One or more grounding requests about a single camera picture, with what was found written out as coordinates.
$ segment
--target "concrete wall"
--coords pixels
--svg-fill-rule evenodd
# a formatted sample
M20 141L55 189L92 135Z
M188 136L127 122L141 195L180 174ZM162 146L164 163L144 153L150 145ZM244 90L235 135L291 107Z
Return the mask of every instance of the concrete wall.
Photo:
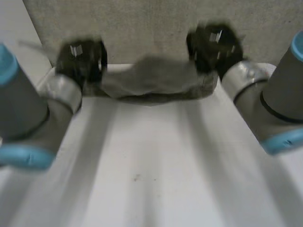
M23 0L46 47L74 36L102 36L110 63L144 54L187 57L185 38L198 21L226 18L246 35L245 53L277 64L303 29L302 0Z

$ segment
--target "gray cloth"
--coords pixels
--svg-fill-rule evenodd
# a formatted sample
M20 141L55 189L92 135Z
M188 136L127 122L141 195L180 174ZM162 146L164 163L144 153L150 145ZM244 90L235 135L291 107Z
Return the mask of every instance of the gray cloth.
M85 95L108 95L140 103L196 99L212 94L217 74L198 74L194 62L145 57L130 69L107 72L101 85L86 84Z

